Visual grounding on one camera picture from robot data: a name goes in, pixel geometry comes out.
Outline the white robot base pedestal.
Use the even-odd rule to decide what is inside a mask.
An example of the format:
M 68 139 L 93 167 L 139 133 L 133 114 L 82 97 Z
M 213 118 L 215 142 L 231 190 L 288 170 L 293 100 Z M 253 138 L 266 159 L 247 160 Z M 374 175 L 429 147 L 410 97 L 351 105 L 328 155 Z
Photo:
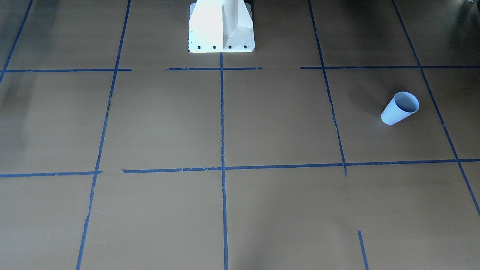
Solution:
M 244 0 L 198 0 L 190 5 L 190 53 L 250 53 L 255 49 L 252 5 Z

